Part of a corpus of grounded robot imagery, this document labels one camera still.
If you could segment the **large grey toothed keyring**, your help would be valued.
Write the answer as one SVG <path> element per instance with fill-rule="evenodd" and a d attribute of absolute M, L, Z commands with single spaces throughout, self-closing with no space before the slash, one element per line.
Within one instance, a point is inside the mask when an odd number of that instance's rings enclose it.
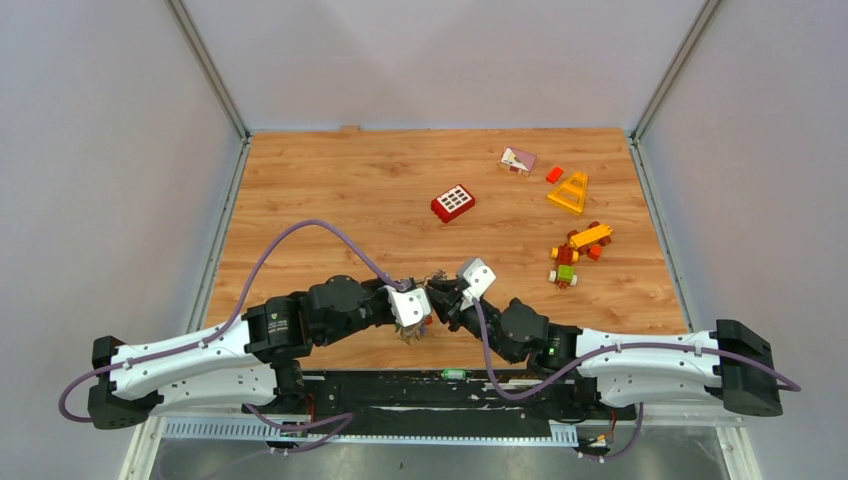
<path fill-rule="evenodd" d="M 446 278 L 446 272 L 439 269 L 420 279 L 410 278 L 409 283 L 415 287 L 423 288 L 429 280 L 444 280 Z M 409 326 L 397 325 L 395 330 L 400 340 L 404 341 L 407 345 L 411 345 L 413 342 L 417 342 L 422 339 L 427 328 L 432 323 L 433 313 L 429 312 L 427 315 L 422 315 L 418 322 Z"/>

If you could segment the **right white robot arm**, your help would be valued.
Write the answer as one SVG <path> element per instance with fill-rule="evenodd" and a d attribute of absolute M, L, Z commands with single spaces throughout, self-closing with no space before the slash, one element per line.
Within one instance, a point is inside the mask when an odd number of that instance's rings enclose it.
<path fill-rule="evenodd" d="M 608 407 L 711 398 L 732 413 L 776 417 L 781 392 L 801 389 L 775 369 L 770 344 L 736 320 L 681 335 L 615 334 L 555 324 L 517 298 L 500 310 L 462 279 L 429 280 L 425 291 L 443 324 L 482 342 L 488 379 L 508 401 L 570 380 L 572 406 L 589 418 Z"/>

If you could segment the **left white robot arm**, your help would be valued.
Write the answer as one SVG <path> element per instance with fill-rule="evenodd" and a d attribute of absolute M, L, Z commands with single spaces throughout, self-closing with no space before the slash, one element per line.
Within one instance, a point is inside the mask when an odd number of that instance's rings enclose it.
<path fill-rule="evenodd" d="M 138 345 L 102 336 L 92 347 L 98 374 L 88 392 L 88 413 L 100 430 L 137 425 L 165 405 L 169 384 L 183 386 L 202 374 L 258 364 L 283 367 L 315 347 L 396 323 L 392 297 L 408 289 L 337 275 L 251 306 L 230 326 Z"/>

